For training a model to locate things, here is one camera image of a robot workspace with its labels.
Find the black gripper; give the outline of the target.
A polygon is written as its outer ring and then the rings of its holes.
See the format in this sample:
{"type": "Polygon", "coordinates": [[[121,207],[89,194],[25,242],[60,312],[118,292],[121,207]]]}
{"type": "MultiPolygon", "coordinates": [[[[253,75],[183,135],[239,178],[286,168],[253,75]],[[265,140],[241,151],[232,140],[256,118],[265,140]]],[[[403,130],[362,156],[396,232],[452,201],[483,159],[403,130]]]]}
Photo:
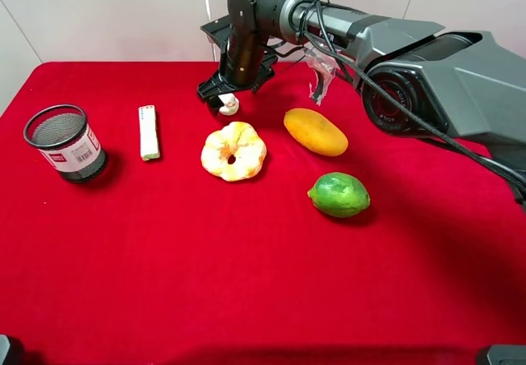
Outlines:
{"type": "Polygon", "coordinates": [[[216,116],[224,106],[220,95],[244,90],[255,94],[275,75],[275,55],[265,51],[269,37],[261,32],[242,35],[231,27],[228,42],[221,48],[218,70],[197,88],[211,114],[216,116]]]}

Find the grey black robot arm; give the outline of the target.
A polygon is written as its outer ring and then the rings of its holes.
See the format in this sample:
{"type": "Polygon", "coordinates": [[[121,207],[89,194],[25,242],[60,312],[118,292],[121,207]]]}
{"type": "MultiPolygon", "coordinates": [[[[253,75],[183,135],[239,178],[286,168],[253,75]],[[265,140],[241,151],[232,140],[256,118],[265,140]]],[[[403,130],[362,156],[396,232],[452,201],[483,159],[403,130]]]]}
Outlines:
{"type": "Polygon", "coordinates": [[[271,38],[304,44],[339,66],[372,123],[422,138],[506,180],[525,202],[525,61],[488,32],[445,32],[430,21],[372,15],[328,0],[227,0],[203,26],[221,51],[197,94],[213,111],[221,96],[257,91],[274,76],[271,38]]]}

